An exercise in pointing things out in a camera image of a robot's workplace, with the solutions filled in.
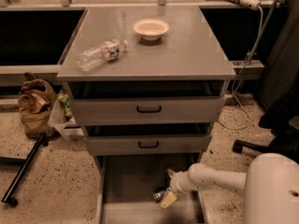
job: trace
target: brown bag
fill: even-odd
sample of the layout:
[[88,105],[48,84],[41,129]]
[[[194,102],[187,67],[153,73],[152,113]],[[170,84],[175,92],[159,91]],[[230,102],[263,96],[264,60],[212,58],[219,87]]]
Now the brown bag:
[[57,134],[49,126],[50,112],[56,101],[56,93],[52,86],[35,75],[25,74],[32,80],[24,81],[19,93],[18,103],[21,122],[25,125],[25,133],[29,138],[38,138],[41,133],[47,137]]

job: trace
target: bottom drawer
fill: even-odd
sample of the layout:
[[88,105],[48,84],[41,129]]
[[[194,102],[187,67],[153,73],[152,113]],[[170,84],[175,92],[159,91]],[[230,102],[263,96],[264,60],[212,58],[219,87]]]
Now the bottom drawer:
[[140,155],[106,157],[98,202],[101,224],[205,223],[197,192],[179,196],[167,209],[153,199],[153,191],[168,187],[166,169],[186,171],[191,155]]
[[182,123],[86,127],[91,155],[192,153],[206,151],[208,124]]

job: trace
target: plastic bottle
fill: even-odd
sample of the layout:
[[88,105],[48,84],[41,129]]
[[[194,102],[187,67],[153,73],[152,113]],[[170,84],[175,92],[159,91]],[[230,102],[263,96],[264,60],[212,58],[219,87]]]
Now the plastic bottle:
[[124,53],[128,46],[126,40],[111,39],[99,46],[85,50],[77,55],[78,67],[86,72],[95,67],[113,61]]

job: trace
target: grey tabletop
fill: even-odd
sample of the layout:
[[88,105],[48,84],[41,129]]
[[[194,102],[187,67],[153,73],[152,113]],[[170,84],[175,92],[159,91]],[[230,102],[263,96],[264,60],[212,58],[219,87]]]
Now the grey tabletop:
[[[140,42],[136,21],[159,19],[169,31],[154,46]],[[82,72],[76,54],[111,38],[129,45],[116,61]],[[90,7],[60,67],[61,81],[232,79],[235,71],[198,6]]]

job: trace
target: black handle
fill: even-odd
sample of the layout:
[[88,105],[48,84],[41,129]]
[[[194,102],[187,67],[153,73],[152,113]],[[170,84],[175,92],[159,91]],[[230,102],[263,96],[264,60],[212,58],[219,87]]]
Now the black handle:
[[139,106],[136,107],[138,113],[159,113],[162,110],[162,107],[159,105],[156,110],[142,110]]
[[154,144],[153,146],[142,146],[142,142],[138,142],[138,146],[140,148],[156,148],[158,147],[160,144],[159,144],[159,141],[156,142],[156,144]]

